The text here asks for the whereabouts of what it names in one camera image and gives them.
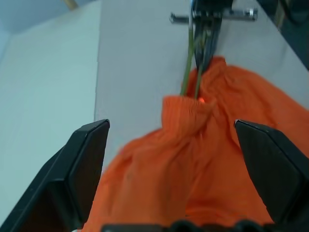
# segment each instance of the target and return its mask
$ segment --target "orange garment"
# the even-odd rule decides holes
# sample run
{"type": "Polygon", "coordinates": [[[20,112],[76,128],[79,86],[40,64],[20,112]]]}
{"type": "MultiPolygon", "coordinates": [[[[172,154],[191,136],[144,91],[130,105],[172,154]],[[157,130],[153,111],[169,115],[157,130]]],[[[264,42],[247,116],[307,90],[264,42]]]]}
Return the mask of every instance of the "orange garment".
{"type": "MultiPolygon", "coordinates": [[[[188,95],[193,96],[192,71],[188,95]]],[[[83,231],[108,223],[232,226],[271,218],[251,182],[235,119],[281,130],[309,154],[309,114],[257,74],[215,58],[203,75],[197,101],[163,99],[162,128],[128,143],[105,171],[83,231]]]]}

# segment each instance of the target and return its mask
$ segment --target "light blue wall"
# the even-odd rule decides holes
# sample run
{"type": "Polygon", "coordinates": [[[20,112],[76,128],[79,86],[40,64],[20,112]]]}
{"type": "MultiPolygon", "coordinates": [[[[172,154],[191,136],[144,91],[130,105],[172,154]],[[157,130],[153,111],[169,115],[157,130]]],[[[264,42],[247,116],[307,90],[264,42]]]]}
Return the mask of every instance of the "light blue wall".
{"type": "MultiPolygon", "coordinates": [[[[80,6],[91,1],[76,0],[80,6]]],[[[0,20],[12,33],[21,32],[68,11],[63,0],[0,0],[0,20]]]]}
{"type": "Polygon", "coordinates": [[[0,226],[44,163],[94,119],[100,11],[95,1],[10,38],[0,63],[0,226]]]}
{"type": "Polygon", "coordinates": [[[0,62],[5,52],[5,47],[9,41],[10,33],[7,32],[0,20],[0,62]]]}

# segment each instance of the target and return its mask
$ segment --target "white table surface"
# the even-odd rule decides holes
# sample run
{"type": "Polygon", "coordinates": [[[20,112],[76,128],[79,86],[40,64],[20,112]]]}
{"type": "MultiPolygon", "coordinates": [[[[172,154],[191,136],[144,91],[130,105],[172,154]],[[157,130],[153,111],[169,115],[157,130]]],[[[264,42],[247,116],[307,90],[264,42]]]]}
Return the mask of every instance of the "white table surface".
{"type": "MultiPolygon", "coordinates": [[[[130,140],[159,128],[162,98],[178,94],[187,56],[187,26],[172,25],[171,12],[186,14],[187,0],[104,0],[101,13],[95,119],[111,128],[105,168],[130,140]]],[[[309,108],[308,71],[255,0],[258,20],[223,21],[217,54],[255,71],[309,108]]]]}

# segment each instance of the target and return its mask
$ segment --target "orange cloth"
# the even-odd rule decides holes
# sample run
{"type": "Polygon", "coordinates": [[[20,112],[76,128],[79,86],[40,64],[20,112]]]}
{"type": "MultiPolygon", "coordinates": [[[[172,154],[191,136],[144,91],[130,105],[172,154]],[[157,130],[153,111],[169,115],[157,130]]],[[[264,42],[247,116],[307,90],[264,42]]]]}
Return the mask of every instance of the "orange cloth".
{"type": "MultiPolygon", "coordinates": [[[[194,95],[197,72],[190,74],[194,95]]],[[[309,114],[257,74],[215,58],[199,97],[163,99],[162,128],[128,143],[103,174],[83,231],[107,223],[232,226],[248,218],[271,222],[251,182],[235,119],[281,130],[309,154],[309,114]]]]}

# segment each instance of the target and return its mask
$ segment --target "orange fabric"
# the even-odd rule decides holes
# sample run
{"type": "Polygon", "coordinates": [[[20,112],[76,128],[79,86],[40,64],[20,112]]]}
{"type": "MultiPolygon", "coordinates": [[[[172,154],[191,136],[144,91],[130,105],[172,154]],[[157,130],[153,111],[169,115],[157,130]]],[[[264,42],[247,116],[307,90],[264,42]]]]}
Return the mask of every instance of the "orange fabric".
{"type": "MultiPolygon", "coordinates": [[[[197,72],[190,74],[194,95],[197,72]]],[[[251,182],[233,123],[277,128],[309,154],[309,114],[257,74],[215,58],[199,97],[163,99],[162,128],[127,144],[103,174],[83,231],[107,223],[232,226],[248,218],[271,222],[251,182]]]]}

